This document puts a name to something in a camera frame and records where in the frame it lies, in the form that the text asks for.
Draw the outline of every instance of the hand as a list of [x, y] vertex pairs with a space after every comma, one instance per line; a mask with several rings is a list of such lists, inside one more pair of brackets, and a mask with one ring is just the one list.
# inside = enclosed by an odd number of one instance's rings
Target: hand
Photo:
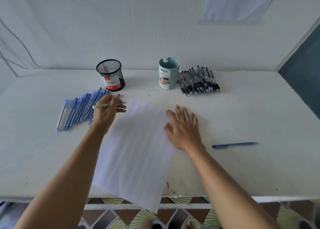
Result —
[[187, 153], [194, 149], [204, 149], [205, 147], [201, 142], [201, 136], [198, 129], [198, 119], [194, 113], [191, 114], [192, 119], [185, 107], [182, 108], [176, 105], [178, 118], [171, 110], [166, 110], [166, 113], [171, 116], [172, 128], [169, 123], [165, 125], [170, 142], [178, 149], [184, 150]]
[[108, 104], [108, 108], [100, 108], [94, 110], [94, 120], [92, 121], [91, 127], [102, 130], [106, 134], [114, 121], [116, 113], [125, 113], [127, 108], [122, 104], [122, 100], [118, 96], [107, 95], [103, 96], [98, 102], [97, 105]]

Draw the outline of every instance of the forearm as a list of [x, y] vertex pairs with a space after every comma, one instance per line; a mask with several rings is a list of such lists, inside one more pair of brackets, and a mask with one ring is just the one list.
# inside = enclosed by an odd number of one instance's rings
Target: forearm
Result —
[[189, 155], [223, 228], [280, 228], [205, 149], [192, 149]]
[[37, 195], [16, 228], [75, 228], [89, 194], [103, 132], [90, 128], [71, 157]]

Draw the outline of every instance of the product label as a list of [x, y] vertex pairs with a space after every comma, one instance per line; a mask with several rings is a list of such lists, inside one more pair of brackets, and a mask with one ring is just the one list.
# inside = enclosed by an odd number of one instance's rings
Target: product label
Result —
[[121, 88], [120, 80], [118, 76], [115, 77], [101, 77], [104, 85], [107, 89], [119, 89]]
[[169, 89], [169, 78], [171, 70], [164, 70], [159, 67], [159, 85], [164, 89]]

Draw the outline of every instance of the pen holder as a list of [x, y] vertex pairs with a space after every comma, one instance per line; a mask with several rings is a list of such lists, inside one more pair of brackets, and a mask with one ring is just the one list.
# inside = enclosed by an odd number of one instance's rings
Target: pen holder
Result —
[[97, 65], [97, 71], [101, 75], [102, 81], [111, 92], [120, 91], [125, 87], [121, 71], [121, 63], [118, 60], [105, 60]]
[[172, 57], [167, 58], [168, 62], [163, 59], [159, 61], [159, 85], [164, 89], [174, 89], [177, 85], [179, 74], [179, 61]]

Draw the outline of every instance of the black metal rim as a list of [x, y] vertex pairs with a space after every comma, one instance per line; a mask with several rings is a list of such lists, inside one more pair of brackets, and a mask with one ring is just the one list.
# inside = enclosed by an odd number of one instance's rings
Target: black metal rim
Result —
[[[120, 67], [119, 67], [116, 71], [113, 71], [113, 72], [110, 72], [110, 73], [103, 73], [103, 72], [98, 71], [98, 66], [99, 66], [100, 64], [102, 64], [103, 62], [106, 62], [106, 61], [117, 61], [117, 62], [120, 64]], [[119, 71], [119, 70], [121, 69], [121, 66], [122, 66], [122, 64], [121, 64], [120, 61], [114, 60], [114, 59], [108, 59], [108, 60], [105, 60], [105, 61], [101, 61], [101, 62], [97, 65], [96, 70], [97, 70], [97, 72], [98, 72], [99, 74], [102, 74], [102, 75], [112, 75], [112, 74], [116, 73], [117, 71]]]

